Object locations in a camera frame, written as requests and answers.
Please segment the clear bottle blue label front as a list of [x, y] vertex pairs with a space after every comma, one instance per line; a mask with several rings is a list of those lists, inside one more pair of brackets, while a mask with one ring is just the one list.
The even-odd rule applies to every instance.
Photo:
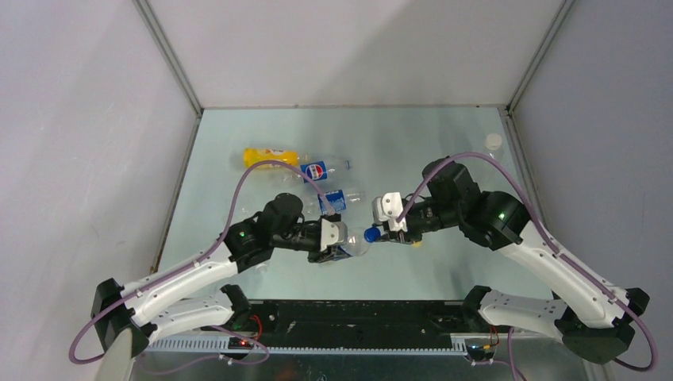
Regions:
[[365, 232], [366, 229], [362, 227], [349, 228], [347, 240], [337, 248], [336, 259], [345, 260], [364, 256], [371, 248], [371, 243], [366, 240]]

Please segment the blue bottle cap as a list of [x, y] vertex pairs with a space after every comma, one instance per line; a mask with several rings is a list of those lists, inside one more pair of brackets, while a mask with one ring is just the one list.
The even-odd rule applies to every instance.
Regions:
[[378, 227], [371, 226], [363, 231], [363, 238], [368, 243], [374, 243], [381, 237], [381, 232]]

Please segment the clear bottle without label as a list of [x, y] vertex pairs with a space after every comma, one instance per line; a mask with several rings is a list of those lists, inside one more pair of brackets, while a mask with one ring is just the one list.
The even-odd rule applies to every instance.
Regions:
[[488, 134], [483, 141], [481, 153], [501, 163], [505, 154], [503, 136], [498, 133]]

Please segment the white bottle cap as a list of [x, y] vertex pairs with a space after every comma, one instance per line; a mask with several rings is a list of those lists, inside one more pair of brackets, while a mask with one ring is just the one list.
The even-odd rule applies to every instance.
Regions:
[[488, 134], [484, 140], [484, 146], [491, 151], [500, 149], [502, 144], [503, 138], [500, 134], [497, 133]]

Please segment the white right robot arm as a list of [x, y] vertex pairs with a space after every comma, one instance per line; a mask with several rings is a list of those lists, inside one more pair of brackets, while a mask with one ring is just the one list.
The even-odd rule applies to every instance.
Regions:
[[552, 238], [522, 200], [480, 189], [464, 165], [435, 160], [422, 174], [428, 196], [392, 192], [373, 201], [369, 241], [416, 244], [426, 233], [457, 228], [469, 241], [532, 272], [553, 293], [538, 299], [473, 287], [462, 304], [467, 329], [525, 329], [561, 342], [591, 363], [618, 362], [647, 308], [647, 293], [599, 276]]

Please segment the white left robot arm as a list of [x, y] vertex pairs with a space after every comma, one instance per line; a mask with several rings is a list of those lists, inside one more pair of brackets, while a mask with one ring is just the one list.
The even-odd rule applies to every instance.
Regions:
[[174, 267], [135, 282], [99, 283], [91, 318], [100, 344], [108, 350], [120, 333], [131, 333], [131, 355], [176, 333], [206, 326], [242, 330], [251, 320], [251, 303], [237, 285], [226, 284], [207, 297], [194, 292], [256, 267], [277, 248], [307, 252], [308, 260], [327, 260], [345, 244], [348, 228], [339, 214], [306, 220], [299, 197], [278, 194], [265, 207], [220, 235], [212, 248]]

